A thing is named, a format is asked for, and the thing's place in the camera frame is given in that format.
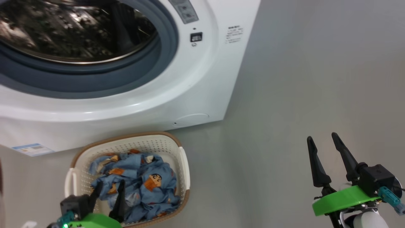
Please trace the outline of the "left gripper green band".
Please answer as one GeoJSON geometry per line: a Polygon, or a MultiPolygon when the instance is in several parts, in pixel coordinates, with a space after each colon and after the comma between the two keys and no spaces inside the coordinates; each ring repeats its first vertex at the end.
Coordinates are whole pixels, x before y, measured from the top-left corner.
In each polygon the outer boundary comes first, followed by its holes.
{"type": "MultiPolygon", "coordinates": [[[[89,210],[94,212],[95,204],[103,188],[103,182],[98,181],[89,196],[89,210]]],[[[99,213],[90,213],[82,220],[72,221],[65,225],[66,228],[122,228],[125,215],[125,181],[121,180],[117,190],[117,198],[109,216],[99,213]]]]}

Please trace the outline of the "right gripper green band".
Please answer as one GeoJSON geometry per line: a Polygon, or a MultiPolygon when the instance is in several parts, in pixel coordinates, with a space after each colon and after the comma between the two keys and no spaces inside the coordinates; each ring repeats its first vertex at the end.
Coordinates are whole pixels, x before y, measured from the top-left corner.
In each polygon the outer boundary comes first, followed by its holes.
{"type": "MultiPolygon", "coordinates": [[[[352,184],[357,184],[359,174],[356,171],[358,162],[350,150],[343,143],[340,136],[331,133],[336,150],[340,153],[346,170],[346,179],[352,184]]],[[[318,157],[318,149],[311,136],[307,137],[308,155],[314,187],[322,187],[321,196],[315,198],[312,209],[315,216],[328,216],[334,228],[346,228],[343,214],[350,211],[360,211],[377,207],[380,198],[369,197],[359,186],[350,186],[346,189],[336,191],[329,184],[331,183],[318,157]]]]}

